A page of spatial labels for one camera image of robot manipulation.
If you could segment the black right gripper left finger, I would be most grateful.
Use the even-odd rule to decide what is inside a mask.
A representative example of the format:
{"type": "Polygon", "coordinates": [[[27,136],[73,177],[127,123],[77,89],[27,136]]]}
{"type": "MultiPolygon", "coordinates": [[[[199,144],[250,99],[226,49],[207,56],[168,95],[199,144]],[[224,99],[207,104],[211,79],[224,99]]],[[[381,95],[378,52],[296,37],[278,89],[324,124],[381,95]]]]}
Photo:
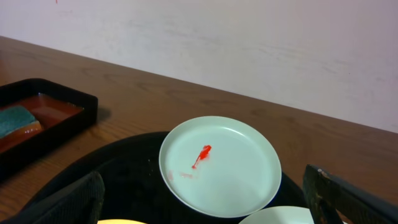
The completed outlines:
{"type": "Polygon", "coordinates": [[[97,224],[105,186],[91,172],[1,224],[97,224]]]}

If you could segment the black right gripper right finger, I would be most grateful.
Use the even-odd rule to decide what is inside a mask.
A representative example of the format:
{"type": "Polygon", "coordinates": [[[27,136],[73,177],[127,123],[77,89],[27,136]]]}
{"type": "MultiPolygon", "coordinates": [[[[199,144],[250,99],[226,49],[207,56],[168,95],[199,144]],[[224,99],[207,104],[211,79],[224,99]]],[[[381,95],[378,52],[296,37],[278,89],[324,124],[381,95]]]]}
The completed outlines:
{"type": "Polygon", "coordinates": [[[303,194],[315,223],[342,223],[342,214],[353,223],[397,224],[396,206],[314,165],[305,168],[303,194]]]}

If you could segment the yellow plate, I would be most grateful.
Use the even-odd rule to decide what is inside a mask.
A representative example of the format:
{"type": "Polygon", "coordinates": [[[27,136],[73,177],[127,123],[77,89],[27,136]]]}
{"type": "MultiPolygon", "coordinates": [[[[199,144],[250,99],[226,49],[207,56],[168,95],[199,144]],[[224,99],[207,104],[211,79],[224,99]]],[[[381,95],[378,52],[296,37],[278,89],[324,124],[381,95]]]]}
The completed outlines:
{"type": "Polygon", "coordinates": [[[109,220],[99,220],[97,224],[146,224],[146,223],[135,220],[109,219],[109,220]]]}

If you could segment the mint plate long red stain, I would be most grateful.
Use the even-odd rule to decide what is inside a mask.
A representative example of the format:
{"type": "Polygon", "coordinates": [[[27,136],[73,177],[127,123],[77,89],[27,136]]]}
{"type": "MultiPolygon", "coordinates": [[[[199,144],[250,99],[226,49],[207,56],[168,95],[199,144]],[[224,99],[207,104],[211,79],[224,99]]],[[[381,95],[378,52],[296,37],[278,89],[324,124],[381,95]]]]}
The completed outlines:
{"type": "Polygon", "coordinates": [[[239,224],[314,224],[314,221],[308,208],[277,206],[255,212],[239,224]]]}

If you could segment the green yellow sponge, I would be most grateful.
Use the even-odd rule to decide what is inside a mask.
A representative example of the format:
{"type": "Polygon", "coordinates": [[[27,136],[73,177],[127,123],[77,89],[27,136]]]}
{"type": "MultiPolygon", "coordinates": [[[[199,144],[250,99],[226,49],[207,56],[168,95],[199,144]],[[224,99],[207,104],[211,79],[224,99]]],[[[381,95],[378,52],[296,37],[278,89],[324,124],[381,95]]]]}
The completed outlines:
{"type": "Polygon", "coordinates": [[[41,130],[40,122],[23,106],[12,106],[1,110],[1,139],[41,130]]]}

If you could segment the mint plate small red stain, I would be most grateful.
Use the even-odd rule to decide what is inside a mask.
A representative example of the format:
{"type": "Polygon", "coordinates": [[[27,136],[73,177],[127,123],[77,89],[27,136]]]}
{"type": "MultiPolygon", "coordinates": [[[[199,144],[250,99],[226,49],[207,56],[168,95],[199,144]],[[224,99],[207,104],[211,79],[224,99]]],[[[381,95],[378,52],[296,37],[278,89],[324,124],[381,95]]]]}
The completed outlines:
{"type": "Polygon", "coordinates": [[[173,128],[161,144],[159,169],[179,201],[218,218],[264,208],[282,181],[271,143],[248,124],[222,116],[193,118],[173,128]]]}

